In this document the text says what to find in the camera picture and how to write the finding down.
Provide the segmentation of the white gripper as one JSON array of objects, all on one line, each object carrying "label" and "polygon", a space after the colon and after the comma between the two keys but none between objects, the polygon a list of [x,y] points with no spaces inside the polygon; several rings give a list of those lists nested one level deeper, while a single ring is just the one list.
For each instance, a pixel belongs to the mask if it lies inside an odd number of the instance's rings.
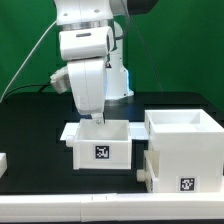
[{"label": "white gripper", "polygon": [[69,81],[76,108],[81,115],[91,114],[97,124],[104,123],[106,62],[114,48],[110,26],[61,31],[61,57],[67,62]]}]

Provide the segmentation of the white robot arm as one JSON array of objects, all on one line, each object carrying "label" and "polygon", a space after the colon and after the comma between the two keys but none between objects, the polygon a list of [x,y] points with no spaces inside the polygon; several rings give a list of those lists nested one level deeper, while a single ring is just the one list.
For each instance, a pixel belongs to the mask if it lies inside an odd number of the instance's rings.
[{"label": "white robot arm", "polygon": [[123,39],[129,28],[114,18],[146,14],[158,1],[54,0],[60,53],[67,65],[51,76],[51,85],[58,93],[70,89],[80,114],[101,124],[107,101],[133,95],[123,65]]}]

